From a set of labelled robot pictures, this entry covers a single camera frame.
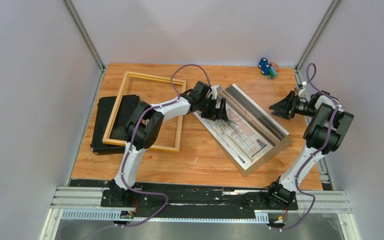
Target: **wooden frame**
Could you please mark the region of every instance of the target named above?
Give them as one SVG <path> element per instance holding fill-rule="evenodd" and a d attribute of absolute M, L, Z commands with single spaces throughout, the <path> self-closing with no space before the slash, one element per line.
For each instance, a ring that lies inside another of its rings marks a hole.
<path fill-rule="evenodd" d="M 120 108 L 120 103 L 122 101 L 123 93 L 125 91 L 127 82 L 129 81 L 130 78 L 140 78 L 140 79 L 149 80 L 149 81 L 162 82 L 162 83 L 168 83 L 168 84 L 170 83 L 169 77 L 161 77 L 161 76 L 154 76 L 154 75 L 126 71 L 124 74 L 123 81 L 121 82 L 120 89 L 118 90 L 117 98 L 115 99 L 115 104 L 114 104 L 114 107 L 112 108 L 112 112 L 109 117 L 108 124 L 106 125 L 105 133 L 102 138 L 102 142 L 104 144 L 111 144 L 111 145 L 118 145 L 118 146 L 126 145 L 126 141 L 111 139 L 110 136 L 111 136 L 111 130 L 113 129 L 113 126 L 114 126 L 114 122 L 116 120 L 116 114 Z M 173 84 L 181 86 L 181 91 L 180 91 L 181 93 L 186 91 L 185 80 L 173 79 Z M 152 145 L 149 149 L 165 151 L 165 152 L 173 152 L 173 153 L 179 152 L 180 137 L 182 132 L 182 121 L 183 121 L 183 116 L 179 116 L 177 119 L 177 128 L 176 128 L 176 136 L 174 140 L 174 147 Z"/>

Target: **table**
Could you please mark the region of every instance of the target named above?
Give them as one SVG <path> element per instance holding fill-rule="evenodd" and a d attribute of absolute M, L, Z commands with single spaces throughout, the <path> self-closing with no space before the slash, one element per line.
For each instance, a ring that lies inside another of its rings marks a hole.
<path fill-rule="evenodd" d="M 120 167 L 122 154 L 95 155 L 91 152 L 90 144 L 98 99 L 116 96 L 126 71 L 170 77 L 180 66 L 177 64 L 109 64 L 71 178 L 111 180 Z M 286 97 L 296 85 L 292 68 L 280 68 L 277 78 L 271 80 L 262 75 L 256 66 L 204 65 L 203 67 L 212 85 L 221 85 L 226 88 L 236 84 L 267 112 L 270 112 L 270 105 Z M 202 71 L 193 66 L 182 69 L 175 78 L 186 80 L 187 89 L 193 88 L 197 81 L 206 82 Z M 150 91 L 146 84 L 143 84 L 143 89 Z M 175 97 L 175 92 L 169 84 L 167 91 L 172 92 L 167 96 L 167 100 Z M 189 114 L 183 118 L 180 151 L 173 153 L 148 150 L 140 164 L 136 180 L 154 183 L 266 187 L 283 174 L 299 155 L 305 144 L 303 133 L 307 127 L 304 117 L 300 115 L 296 115 L 291 120 L 274 118 L 290 133 L 293 143 L 247 177 L 241 175 L 200 121 L 193 114 Z M 301 187 L 307 190 L 322 189 L 316 166 L 306 176 Z"/>

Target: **wall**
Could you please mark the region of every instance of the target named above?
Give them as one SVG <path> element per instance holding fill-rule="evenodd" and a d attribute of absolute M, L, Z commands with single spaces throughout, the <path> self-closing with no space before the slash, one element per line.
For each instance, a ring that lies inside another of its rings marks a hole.
<path fill-rule="evenodd" d="M 314 83 L 355 115 L 329 172 L 348 195 L 361 239 L 384 239 L 384 1 L 342 1 L 310 62 Z"/>
<path fill-rule="evenodd" d="M 0 240 L 36 240 L 99 70 L 60 0 L 0 0 Z"/>
<path fill-rule="evenodd" d="M 105 64 L 295 66 L 331 0 L 73 0 Z"/>

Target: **gray floor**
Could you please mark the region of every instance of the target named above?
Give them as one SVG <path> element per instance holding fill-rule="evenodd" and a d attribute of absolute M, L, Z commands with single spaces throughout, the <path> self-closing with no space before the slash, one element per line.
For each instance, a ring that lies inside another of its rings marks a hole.
<path fill-rule="evenodd" d="M 300 216 L 289 214 L 289 225 Z M 101 220 L 61 221 L 62 240 L 80 240 L 96 230 L 114 225 Z M 341 226 L 336 214 L 311 213 L 301 225 L 290 231 L 276 232 L 264 224 L 235 223 L 179 223 L 146 222 L 132 228 L 113 228 L 101 231 L 88 240 L 343 240 Z"/>

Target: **gray wall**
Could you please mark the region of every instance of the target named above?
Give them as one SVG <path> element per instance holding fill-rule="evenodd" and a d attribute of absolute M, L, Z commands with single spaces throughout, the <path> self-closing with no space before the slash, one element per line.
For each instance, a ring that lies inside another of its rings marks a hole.
<path fill-rule="evenodd" d="M 362 239 L 384 239 L 384 1 L 342 1 L 309 62 L 314 83 L 355 115 L 329 172 L 347 192 Z"/>
<path fill-rule="evenodd" d="M 0 0 L 0 240 L 39 238 L 98 78 L 61 0 Z"/>
<path fill-rule="evenodd" d="M 295 65 L 332 0 L 73 0 L 102 60 Z"/>

